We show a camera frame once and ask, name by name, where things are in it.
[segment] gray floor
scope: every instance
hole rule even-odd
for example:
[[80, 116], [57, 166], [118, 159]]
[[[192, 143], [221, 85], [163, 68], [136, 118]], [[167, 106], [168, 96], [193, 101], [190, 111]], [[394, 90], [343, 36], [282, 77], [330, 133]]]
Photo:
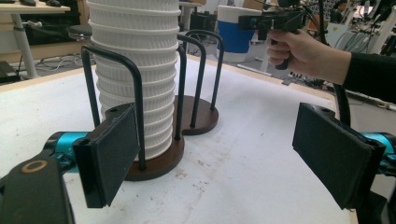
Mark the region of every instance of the gray floor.
[[[210, 40], [204, 40], [207, 59], [217, 60], [216, 57], [216, 44]], [[189, 53], [199, 55], [199, 50], [194, 47], [189, 47]], [[264, 54], [264, 44], [250, 45], [250, 49], [247, 55], [247, 59], [242, 65], [259, 69], [261, 62], [256, 61], [255, 58], [262, 58]], [[59, 58], [45, 59], [41, 62], [37, 62], [37, 73], [40, 76], [50, 76], [52, 74], [60, 73], [63, 71], [76, 69], [82, 66], [79, 55], [67, 55]], [[279, 78], [282, 80], [288, 80], [293, 83], [300, 85], [307, 85], [309, 82], [298, 77], [290, 77], [289, 71], [278, 71], [271, 65], [268, 66], [267, 72], [272, 74], [272, 77]], [[320, 90], [333, 94], [332, 90], [326, 90], [319, 88]], [[396, 135], [396, 112], [387, 110], [377, 106], [377, 102], [373, 99], [367, 99], [365, 97], [358, 97], [356, 94], [349, 94], [348, 96], [351, 109], [351, 121], [352, 128], [358, 132], [385, 132]], [[395, 180], [393, 177], [385, 177], [379, 175], [373, 184], [373, 191], [389, 197], [395, 186]]]

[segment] black sleeve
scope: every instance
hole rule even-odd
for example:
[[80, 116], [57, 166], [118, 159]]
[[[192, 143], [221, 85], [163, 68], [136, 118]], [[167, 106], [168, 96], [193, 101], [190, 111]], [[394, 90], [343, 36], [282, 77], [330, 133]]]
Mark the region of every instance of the black sleeve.
[[396, 104], [396, 58], [352, 53], [343, 86]]

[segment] desk leg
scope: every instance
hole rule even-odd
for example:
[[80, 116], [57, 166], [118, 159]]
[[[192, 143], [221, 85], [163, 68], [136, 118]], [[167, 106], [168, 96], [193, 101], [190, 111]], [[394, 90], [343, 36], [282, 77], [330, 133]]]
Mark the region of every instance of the desk leg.
[[11, 18], [14, 22], [14, 34], [17, 38], [18, 47], [20, 48], [21, 54], [23, 56], [24, 65], [27, 71], [27, 77], [24, 78], [32, 79], [38, 77], [37, 72], [35, 71], [35, 62], [33, 61], [29, 42], [22, 25], [21, 16], [19, 14], [12, 14]]

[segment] blue and white container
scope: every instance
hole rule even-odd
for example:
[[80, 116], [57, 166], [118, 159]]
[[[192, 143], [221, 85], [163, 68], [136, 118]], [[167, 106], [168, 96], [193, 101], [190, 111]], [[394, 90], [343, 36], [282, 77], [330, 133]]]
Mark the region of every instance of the blue and white container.
[[241, 63], [248, 54], [250, 40], [254, 31], [240, 31], [238, 18], [240, 16], [260, 16], [259, 10], [244, 7], [218, 6], [219, 35], [224, 40], [223, 61], [228, 63]]

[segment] dark wooden base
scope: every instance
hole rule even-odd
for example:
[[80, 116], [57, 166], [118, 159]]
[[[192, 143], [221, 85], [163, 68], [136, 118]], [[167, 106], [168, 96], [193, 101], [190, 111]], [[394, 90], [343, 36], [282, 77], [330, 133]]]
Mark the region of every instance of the dark wooden base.
[[[177, 96], [175, 98], [175, 109], [177, 108]], [[200, 99], [195, 127], [191, 127], [192, 108], [194, 97], [184, 96], [183, 101], [183, 118], [181, 121], [181, 133], [183, 135], [198, 135], [208, 133], [216, 127], [219, 120], [219, 111], [215, 108], [210, 109], [210, 103]]]
[[[197, 120], [195, 128], [190, 126], [192, 107], [194, 103], [194, 97], [184, 96], [183, 102], [183, 117], [181, 121], [181, 133], [180, 140], [172, 139], [172, 145], [159, 157], [147, 160], [147, 169], [144, 171], [139, 170], [139, 163], [135, 161], [129, 169], [128, 175], [125, 177], [127, 181], [142, 181], [160, 177], [167, 174], [173, 168], [177, 166], [183, 157], [184, 153], [184, 135], [197, 135], [207, 133], [215, 128], [219, 119], [219, 111], [217, 109], [211, 110], [210, 103], [205, 100], [200, 100]], [[174, 113], [174, 133], [176, 126], [176, 113], [177, 113], [177, 96], [175, 100], [175, 113]]]

